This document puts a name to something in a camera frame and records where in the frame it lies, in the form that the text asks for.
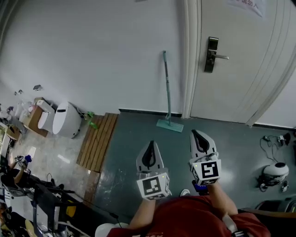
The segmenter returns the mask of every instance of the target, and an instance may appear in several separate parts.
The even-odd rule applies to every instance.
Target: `door handle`
[[[209,37],[207,59],[204,68],[205,72],[213,72],[216,58],[229,59],[228,56],[217,54],[218,41],[218,38]]]

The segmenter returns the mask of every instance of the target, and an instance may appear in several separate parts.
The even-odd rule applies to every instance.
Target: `baseboard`
[[[156,111],[147,111],[147,110],[134,110],[134,109],[119,109],[120,112],[128,112],[128,113],[143,113],[143,114],[152,114],[152,115],[162,115],[166,116],[167,112],[156,112]],[[180,113],[172,113],[172,117],[180,118],[182,114]]]
[[[290,128],[285,126],[277,126],[271,124],[262,124],[262,123],[255,123],[252,127],[261,127],[261,128],[271,128],[271,129],[280,129],[280,130],[287,130],[287,131],[296,131],[296,128]]]

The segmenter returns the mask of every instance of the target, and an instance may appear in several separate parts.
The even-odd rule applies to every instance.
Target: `toilet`
[[[52,125],[55,118],[55,110],[44,100],[38,100],[37,105],[43,110],[38,122],[39,129],[45,129],[52,133]]]
[[[81,121],[74,106],[63,102],[56,110],[52,131],[62,137],[74,138],[79,132]]]

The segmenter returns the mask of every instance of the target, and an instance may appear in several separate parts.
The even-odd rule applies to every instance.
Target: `door frame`
[[[182,118],[190,118],[193,104],[195,86],[197,82],[198,65],[201,47],[202,32],[202,6],[201,0],[184,0],[185,11],[185,89]],[[296,69],[296,45],[290,57],[285,71],[280,80],[262,103],[256,113],[245,123],[248,126],[255,124],[265,111],[272,105],[278,95],[289,81],[292,73]]]
[[[200,43],[202,35],[201,0],[184,0],[185,10],[185,86],[182,118],[190,118],[197,72],[199,64]]]

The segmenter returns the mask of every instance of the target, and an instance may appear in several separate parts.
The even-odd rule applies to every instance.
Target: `toilet tank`
[[[55,110],[48,104],[46,103],[44,100],[38,100],[37,101],[37,105],[42,108],[43,111],[47,112],[47,113],[55,113]]]

